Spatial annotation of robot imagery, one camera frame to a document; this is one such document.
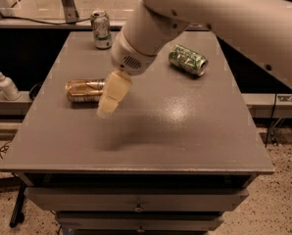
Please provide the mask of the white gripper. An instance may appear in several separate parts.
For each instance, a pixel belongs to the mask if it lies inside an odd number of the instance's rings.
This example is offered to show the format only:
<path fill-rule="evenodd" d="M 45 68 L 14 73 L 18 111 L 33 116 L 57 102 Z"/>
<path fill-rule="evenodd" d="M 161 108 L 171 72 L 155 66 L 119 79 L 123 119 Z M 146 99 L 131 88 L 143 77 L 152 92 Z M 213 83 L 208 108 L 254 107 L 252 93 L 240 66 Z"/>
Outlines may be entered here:
<path fill-rule="evenodd" d="M 111 72 L 106 78 L 97 109 L 97 116 L 100 118 L 109 117 L 117 109 L 132 85 L 130 76 L 142 74 L 155 61 L 155 56 L 136 51 L 122 31 L 113 42 L 111 57 L 112 64 L 119 70 Z"/>

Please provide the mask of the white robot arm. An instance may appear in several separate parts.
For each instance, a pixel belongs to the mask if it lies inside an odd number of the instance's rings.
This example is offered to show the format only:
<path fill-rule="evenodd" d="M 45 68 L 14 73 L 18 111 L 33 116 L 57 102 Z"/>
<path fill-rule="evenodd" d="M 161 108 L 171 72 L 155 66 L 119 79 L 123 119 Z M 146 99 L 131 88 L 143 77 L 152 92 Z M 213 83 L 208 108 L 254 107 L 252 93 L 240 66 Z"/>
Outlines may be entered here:
<path fill-rule="evenodd" d="M 114 40 L 116 68 L 106 79 L 97 115 L 110 116 L 160 50 L 190 24 L 205 24 L 292 89 L 292 2 L 286 0 L 139 0 Z"/>

